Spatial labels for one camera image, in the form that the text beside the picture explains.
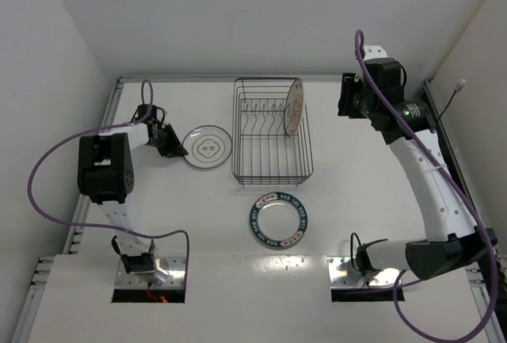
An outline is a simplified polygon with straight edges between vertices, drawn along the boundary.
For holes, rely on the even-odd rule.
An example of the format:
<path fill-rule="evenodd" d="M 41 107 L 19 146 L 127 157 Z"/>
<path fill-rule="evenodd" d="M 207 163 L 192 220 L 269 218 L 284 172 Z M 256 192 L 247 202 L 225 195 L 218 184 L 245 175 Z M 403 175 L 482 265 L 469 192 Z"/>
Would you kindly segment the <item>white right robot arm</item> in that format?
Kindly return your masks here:
<path fill-rule="evenodd" d="M 369 276 L 386 268 L 411 271 L 418 279 L 495 258 L 497 237 L 472 214 L 472 205 L 452 180 L 440 151 L 428 105 L 404 96 L 406 71 L 380 46 L 359 46 L 361 74 L 343 74 L 339 116 L 367 119 L 398 159 L 420 208 L 425 236 L 418 241 L 380 239 L 362 244 L 355 269 Z"/>

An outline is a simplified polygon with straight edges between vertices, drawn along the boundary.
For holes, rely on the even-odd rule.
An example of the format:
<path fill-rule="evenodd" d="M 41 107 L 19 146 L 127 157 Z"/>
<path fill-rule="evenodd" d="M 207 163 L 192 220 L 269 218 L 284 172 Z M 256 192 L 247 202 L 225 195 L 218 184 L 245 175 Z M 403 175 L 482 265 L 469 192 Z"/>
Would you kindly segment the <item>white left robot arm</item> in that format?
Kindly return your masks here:
<path fill-rule="evenodd" d="M 135 174 L 132 151 L 152 147 L 163 158 L 184 158 L 173 127 L 165 122 L 166 110 L 139 105 L 132 122 L 116 130 L 79 139 L 78 189 L 105 214 L 116 231 L 111 245 L 127 274 L 151 285 L 171 278 L 168 261 L 158 255 L 155 238 L 142 228 L 133 197 Z"/>

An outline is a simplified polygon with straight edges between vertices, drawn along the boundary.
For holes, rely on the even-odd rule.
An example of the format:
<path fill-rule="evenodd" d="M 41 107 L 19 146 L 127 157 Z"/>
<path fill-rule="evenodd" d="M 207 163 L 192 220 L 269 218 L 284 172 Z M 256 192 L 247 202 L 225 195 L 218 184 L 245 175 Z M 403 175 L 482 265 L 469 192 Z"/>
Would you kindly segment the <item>white plate orange sunburst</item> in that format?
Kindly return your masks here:
<path fill-rule="evenodd" d="M 291 84 L 284 106 L 284 132 L 293 136 L 299 127 L 305 105 L 303 81 L 300 78 Z"/>

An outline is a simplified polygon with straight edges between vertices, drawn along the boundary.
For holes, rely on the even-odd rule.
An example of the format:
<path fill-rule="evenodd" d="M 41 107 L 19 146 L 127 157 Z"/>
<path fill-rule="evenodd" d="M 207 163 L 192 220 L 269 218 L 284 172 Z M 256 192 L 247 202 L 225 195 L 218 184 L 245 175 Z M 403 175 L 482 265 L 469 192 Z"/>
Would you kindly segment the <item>white plate grey rim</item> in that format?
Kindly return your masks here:
<path fill-rule="evenodd" d="M 202 125 L 191 130 L 182 146 L 187 150 L 185 161 L 200 170 L 221 166 L 232 153 L 232 138 L 223 128 Z"/>

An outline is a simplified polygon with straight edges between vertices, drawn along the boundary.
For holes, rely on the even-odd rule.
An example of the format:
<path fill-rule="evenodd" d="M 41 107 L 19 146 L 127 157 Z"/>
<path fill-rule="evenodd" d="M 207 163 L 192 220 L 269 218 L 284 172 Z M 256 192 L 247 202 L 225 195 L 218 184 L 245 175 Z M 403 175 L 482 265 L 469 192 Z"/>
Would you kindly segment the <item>plate with green rim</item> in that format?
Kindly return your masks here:
<path fill-rule="evenodd" d="M 308 214 L 303 203 L 286 192 L 270 192 L 257 199 L 248 217 L 251 234 L 272 250 L 297 245 L 307 232 Z"/>

